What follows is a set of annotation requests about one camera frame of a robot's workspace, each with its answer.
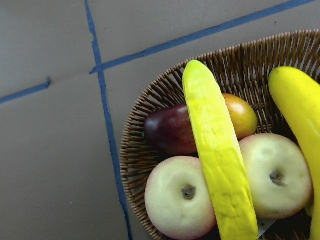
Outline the red yellow mango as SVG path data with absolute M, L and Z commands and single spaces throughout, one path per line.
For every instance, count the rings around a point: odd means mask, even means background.
M 241 98 L 224 93 L 238 140 L 253 135 L 258 129 L 258 117 Z M 144 122 L 144 137 L 158 151 L 169 156 L 188 156 L 197 152 L 188 108 L 185 103 L 151 113 Z

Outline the white paper tag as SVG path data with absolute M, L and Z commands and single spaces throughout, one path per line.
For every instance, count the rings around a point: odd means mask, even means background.
M 259 237 L 262 237 L 263 234 L 275 223 L 275 220 L 270 219 L 257 219 L 258 223 L 258 233 Z

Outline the brown wicker basket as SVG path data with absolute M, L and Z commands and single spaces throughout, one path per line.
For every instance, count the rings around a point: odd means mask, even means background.
M 259 133 L 274 133 L 292 141 L 295 136 L 273 102 L 268 76 L 279 66 L 291 66 L 320 79 L 320 32 L 317 29 L 280 33 L 198 55 L 214 74 L 221 90 L 247 101 L 258 118 Z M 126 198 L 153 240 L 165 235 L 151 223 L 145 207 L 145 188 L 151 171 L 166 158 L 144 138 L 146 117 L 156 110 L 185 101 L 182 76 L 186 62 L 159 75 L 141 93 L 124 125 L 120 148 L 120 173 Z

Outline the yellow banana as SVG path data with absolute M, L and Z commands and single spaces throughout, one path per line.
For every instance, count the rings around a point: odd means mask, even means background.
M 310 239 L 320 238 L 320 84 L 289 66 L 273 69 L 268 77 L 270 95 L 284 116 L 308 163 L 314 205 Z
M 213 73 L 186 64 L 183 92 L 222 240 L 257 240 L 259 228 L 235 129 Z

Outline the pink white apple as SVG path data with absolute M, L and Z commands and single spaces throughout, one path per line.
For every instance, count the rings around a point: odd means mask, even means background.
M 280 220 L 300 212 L 313 195 L 309 167 L 290 139 L 259 133 L 239 141 L 256 216 Z
M 216 225 L 216 215 L 199 158 L 175 156 L 158 164 L 148 177 L 147 215 L 164 235 L 196 240 Z

